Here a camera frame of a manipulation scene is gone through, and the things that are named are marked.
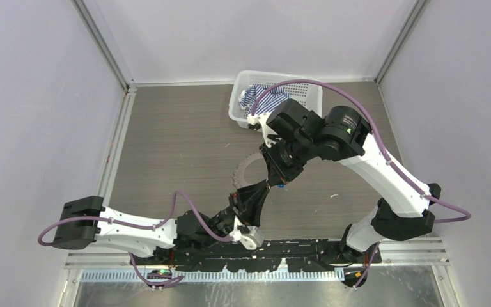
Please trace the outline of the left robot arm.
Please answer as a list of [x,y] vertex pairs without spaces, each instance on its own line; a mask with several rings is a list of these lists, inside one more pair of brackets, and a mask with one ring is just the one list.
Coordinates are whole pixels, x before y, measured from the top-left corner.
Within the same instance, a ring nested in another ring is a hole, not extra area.
[[66,250],[113,248],[148,258],[156,265],[169,260],[170,250],[204,251],[217,243],[238,243],[254,250],[264,240],[260,219],[269,192],[264,180],[241,187],[229,195],[225,209],[209,217],[184,192],[176,191],[171,208],[175,208],[179,196],[191,208],[177,218],[164,219],[126,214],[105,206],[101,196],[88,196],[64,204],[60,220],[44,230],[38,242]]

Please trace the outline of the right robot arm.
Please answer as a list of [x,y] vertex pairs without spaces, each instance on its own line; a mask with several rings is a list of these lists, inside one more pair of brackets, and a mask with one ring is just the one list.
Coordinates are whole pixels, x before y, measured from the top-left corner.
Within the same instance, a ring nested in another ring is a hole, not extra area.
[[399,176],[394,167],[400,163],[381,149],[373,127],[355,109],[336,106],[320,117],[288,99],[271,113],[250,114],[247,121],[262,129],[260,150],[271,186],[291,182],[308,161],[320,158],[351,169],[379,193],[375,208],[346,229],[339,245],[345,261],[358,261],[382,239],[405,241],[432,232],[435,216],[427,197],[439,195],[439,185]]

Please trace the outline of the white plastic basket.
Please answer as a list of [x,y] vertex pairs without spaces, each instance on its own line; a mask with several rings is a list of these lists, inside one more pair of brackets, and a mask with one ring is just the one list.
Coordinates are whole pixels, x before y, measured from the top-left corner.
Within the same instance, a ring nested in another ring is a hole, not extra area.
[[308,83],[293,83],[278,86],[263,96],[259,103],[256,99],[274,84],[288,80],[306,79],[306,76],[243,70],[238,73],[231,93],[228,116],[241,128],[248,128],[247,118],[254,109],[254,114],[274,111],[279,104],[290,98],[310,111],[322,114],[323,90],[320,86]]

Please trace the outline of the blue striped shirt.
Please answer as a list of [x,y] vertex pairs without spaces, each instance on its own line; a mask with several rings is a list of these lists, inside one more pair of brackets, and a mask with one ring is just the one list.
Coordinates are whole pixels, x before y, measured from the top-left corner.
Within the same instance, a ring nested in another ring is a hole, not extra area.
[[273,112],[283,102],[290,99],[290,95],[282,86],[278,86],[268,91],[261,99],[259,97],[269,89],[269,85],[251,84],[243,90],[238,100],[238,105],[245,112],[245,116],[251,114],[253,107],[256,106],[255,114]]

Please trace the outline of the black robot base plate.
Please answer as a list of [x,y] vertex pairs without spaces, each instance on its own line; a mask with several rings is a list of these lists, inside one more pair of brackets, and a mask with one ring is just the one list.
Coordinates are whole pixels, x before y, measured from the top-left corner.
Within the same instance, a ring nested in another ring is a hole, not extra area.
[[240,243],[216,243],[201,251],[158,249],[149,258],[135,257],[138,265],[162,265],[182,272],[274,272],[283,264],[289,272],[329,272],[337,267],[366,265],[381,262],[373,254],[374,246],[366,252],[351,252],[339,240],[280,239],[266,240],[255,250]]

